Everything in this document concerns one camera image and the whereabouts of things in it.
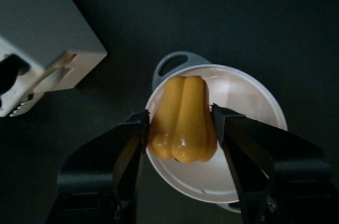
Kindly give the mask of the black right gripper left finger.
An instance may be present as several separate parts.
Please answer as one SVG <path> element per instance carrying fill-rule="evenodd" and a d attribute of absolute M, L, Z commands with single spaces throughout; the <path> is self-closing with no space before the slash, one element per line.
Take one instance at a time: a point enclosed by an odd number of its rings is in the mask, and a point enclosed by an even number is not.
<path fill-rule="evenodd" d="M 141 111 L 66 158 L 45 224 L 136 224 L 149 113 Z"/>

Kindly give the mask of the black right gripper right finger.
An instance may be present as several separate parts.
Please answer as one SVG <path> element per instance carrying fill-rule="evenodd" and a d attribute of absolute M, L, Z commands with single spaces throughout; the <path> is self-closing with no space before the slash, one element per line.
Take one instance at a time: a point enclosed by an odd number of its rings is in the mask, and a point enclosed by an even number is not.
<path fill-rule="evenodd" d="M 218 105 L 212 115 L 244 224 L 339 224 L 339 190 L 321 150 Z"/>

